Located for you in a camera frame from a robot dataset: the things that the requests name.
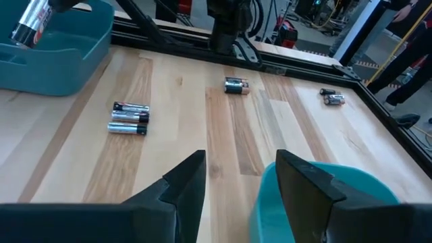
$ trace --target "wooden tabletop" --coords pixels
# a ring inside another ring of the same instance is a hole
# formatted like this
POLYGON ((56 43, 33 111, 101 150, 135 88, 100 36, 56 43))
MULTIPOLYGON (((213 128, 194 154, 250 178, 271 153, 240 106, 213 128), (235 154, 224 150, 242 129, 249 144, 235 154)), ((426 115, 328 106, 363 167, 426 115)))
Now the wooden tabletop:
POLYGON ((248 241, 277 149, 362 169, 404 202, 432 201, 432 181, 347 88, 112 47, 78 94, 0 90, 0 113, 2 203, 120 203, 198 149, 208 168, 198 242, 248 241), (250 94, 225 94, 226 76, 248 78, 250 94), (346 104, 325 106, 320 88, 346 104), (108 133, 114 101, 151 106, 147 136, 108 133))

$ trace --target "battery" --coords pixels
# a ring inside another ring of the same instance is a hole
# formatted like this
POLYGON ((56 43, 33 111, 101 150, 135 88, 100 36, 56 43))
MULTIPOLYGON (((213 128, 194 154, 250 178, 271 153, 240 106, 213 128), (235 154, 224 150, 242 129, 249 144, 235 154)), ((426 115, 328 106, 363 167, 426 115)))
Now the battery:
POLYGON ((108 132, 122 134, 147 134, 147 127, 142 124, 129 124, 121 122, 109 122, 108 132))
POLYGON ((326 104, 326 105, 343 105, 343 104, 345 104, 345 100, 344 99, 326 98, 326 99, 324 99, 324 104, 326 104))
POLYGON ((225 79, 225 93, 247 95, 250 92, 249 83, 225 79))
POLYGON ((248 82, 248 80, 245 78, 233 78, 233 77, 226 77, 225 81, 228 81, 228 82, 245 82, 245 83, 248 82))
POLYGON ((328 88, 322 88, 319 91, 319 94, 320 95, 340 95, 340 92, 338 92, 336 90, 331 90, 331 89, 328 89, 328 88))
POLYGON ((114 102, 114 111, 133 111, 133 112, 150 112, 150 107, 148 105, 138 105, 125 102, 114 102))
POLYGON ((23 49, 33 48, 41 39, 52 15, 49 0, 30 0, 9 38, 23 49))
POLYGON ((111 117, 117 121, 148 123, 150 114, 148 112, 113 111, 111 117))
POLYGON ((324 99, 345 99, 345 96, 342 94, 327 94, 324 96, 324 99))

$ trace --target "battery pile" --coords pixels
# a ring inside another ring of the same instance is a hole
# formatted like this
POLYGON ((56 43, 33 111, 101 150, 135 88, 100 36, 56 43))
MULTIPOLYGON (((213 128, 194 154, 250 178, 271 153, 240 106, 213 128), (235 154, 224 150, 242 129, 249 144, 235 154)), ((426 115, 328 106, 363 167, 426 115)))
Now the battery pile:
POLYGON ((243 78, 225 78, 225 93, 247 95, 250 92, 248 80, 243 78))
POLYGON ((131 103, 114 102, 111 113, 113 122, 108 123, 108 131, 122 134, 147 134, 150 107, 131 103))
POLYGON ((319 94, 323 96, 324 104, 326 105, 343 105, 345 97, 336 90, 322 88, 319 94))

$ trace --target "wooden table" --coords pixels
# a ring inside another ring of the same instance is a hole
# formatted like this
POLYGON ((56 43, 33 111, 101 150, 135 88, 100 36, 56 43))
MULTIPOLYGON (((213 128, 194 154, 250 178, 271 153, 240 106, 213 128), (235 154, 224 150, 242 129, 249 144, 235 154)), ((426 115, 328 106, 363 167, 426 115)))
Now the wooden table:
POLYGON ((208 168, 198 242, 248 241, 276 149, 367 171, 404 202, 432 201, 431 180, 352 90, 307 80, 112 47, 80 93, 0 90, 0 113, 2 203, 120 203, 198 149, 208 168), (226 76, 248 78, 251 93, 225 94, 226 76), (346 104, 324 106, 320 88, 342 91, 346 104), (107 132, 114 101, 151 106, 147 136, 107 132))

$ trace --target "blue plastic bin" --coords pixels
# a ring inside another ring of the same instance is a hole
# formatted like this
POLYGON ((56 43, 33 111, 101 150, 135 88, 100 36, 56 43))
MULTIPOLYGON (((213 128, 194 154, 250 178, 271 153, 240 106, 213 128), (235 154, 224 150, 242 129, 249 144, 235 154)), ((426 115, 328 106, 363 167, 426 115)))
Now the blue plastic bin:
MULTIPOLYGON (((328 163, 312 164, 357 190, 390 205, 399 204, 386 185, 359 169, 328 163)), ((270 164, 263 174, 259 194, 249 218, 249 236, 253 243, 295 243, 277 185, 275 163, 270 164)))
POLYGON ((64 96, 78 92, 108 54, 113 7, 89 0, 92 11, 54 13, 35 49, 9 40, 29 0, 0 0, 0 88, 64 96))

